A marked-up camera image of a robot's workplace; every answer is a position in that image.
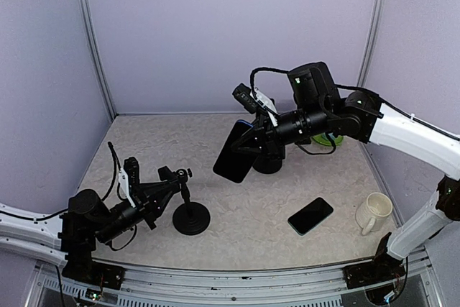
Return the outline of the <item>blue phone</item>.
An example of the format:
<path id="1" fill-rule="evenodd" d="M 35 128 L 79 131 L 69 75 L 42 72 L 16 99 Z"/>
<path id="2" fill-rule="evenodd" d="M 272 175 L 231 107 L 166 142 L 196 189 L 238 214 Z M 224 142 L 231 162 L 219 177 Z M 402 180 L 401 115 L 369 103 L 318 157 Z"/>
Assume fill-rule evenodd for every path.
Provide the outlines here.
<path id="1" fill-rule="evenodd" d="M 252 124 L 239 119 L 235 122 L 213 165 L 213 172 L 234 183 L 241 183 L 251 170 L 257 156 L 251 153 L 240 153 L 231 146 L 253 127 Z"/>

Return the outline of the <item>teal phone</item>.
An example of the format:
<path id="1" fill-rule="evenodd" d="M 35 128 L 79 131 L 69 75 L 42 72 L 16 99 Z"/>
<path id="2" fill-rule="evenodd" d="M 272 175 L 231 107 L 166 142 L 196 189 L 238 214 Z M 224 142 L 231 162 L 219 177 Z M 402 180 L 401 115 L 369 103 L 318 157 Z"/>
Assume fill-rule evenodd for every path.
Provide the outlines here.
<path id="1" fill-rule="evenodd" d="M 334 212 L 334 208 L 323 198 L 317 197 L 287 219 L 288 224 L 303 236 L 318 226 Z"/>

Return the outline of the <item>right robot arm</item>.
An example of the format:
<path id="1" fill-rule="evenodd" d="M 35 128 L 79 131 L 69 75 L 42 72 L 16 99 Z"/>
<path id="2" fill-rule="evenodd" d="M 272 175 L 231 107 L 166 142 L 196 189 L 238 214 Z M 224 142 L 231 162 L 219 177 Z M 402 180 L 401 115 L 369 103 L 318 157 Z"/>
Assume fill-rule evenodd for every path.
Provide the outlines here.
<path id="1" fill-rule="evenodd" d="M 312 136 L 345 136 L 364 144 L 385 146 L 417 158 L 443 172 L 444 177 L 427 204 L 399 229 L 380 240 L 368 275 L 384 280 L 409 253 L 436 235 L 446 225 L 459 220 L 459 136 L 408 114 L 377 93 L 361 87 L 334 83 L 324 62 L 307 63 L 283 70 L 293 90 L 296 110 L 278 114 L 270 98 L 257 91 L 254 69 L 249 86 L 238 85 L 232 95 L 251 114 L 260 118 L 252 129 L 232 143 L 243 155 L 282 159 L 285 145 L 301 146 Z"/>

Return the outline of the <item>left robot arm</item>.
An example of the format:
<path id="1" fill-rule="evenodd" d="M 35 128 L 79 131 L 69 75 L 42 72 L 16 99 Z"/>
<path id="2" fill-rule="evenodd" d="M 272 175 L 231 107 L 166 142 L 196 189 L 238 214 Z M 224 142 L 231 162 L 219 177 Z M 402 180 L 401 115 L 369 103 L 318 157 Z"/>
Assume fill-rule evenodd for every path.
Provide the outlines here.
<path id="1" fill-rule="evenodd" d="M 101 274 L 92 259 L 97 244 L 113 247 L 113 241 L 127 231 L 136 232 L 144 222 L 150 229 L 163 215 L 171 198 L 187 190 L 189 170 L 158 170 L 159 181 L 143 183 L 137 165 L 126 163 L 114 183 L 124 199 L 108 207 L 106 199 L 93 189 L 84 189 L 69 198 L 66 209 L 39 214 L 1 205 L 1 237 L 19 240 L 18 247 L 35 257 L 48 256 L 51 262 L 71 266 L 87 282 Z"/>

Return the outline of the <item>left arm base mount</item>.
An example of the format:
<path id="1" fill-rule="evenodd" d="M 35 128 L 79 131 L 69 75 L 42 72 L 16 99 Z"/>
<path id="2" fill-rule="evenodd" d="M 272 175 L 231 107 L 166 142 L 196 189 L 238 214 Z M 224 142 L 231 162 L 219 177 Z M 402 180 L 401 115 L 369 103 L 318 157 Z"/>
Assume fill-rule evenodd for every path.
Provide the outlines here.
<path id="1" fill-rule="evenodd" d="M 125 269 L 94 261 L 89 247 L 72 248 L 65 255 L 65 260 L 66 264 L 62 271 L 65 278 L 100 288 L 121 289 Z"/>

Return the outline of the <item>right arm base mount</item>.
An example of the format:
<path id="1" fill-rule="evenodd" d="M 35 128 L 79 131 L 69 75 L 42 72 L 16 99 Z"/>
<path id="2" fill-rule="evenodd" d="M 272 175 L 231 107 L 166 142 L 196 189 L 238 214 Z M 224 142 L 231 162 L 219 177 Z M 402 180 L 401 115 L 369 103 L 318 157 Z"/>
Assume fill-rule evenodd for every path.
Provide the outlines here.
<path id="1" fill-rule="evenodd" d="M 377 251 L 369 262 L 347 265 L 343 268 L 348 289 L 361 288 L 402 277 L 407 273 L 403 260 L 395 259 L 388 253 L 387 243 L 391 232 L 381 238 Z"/>

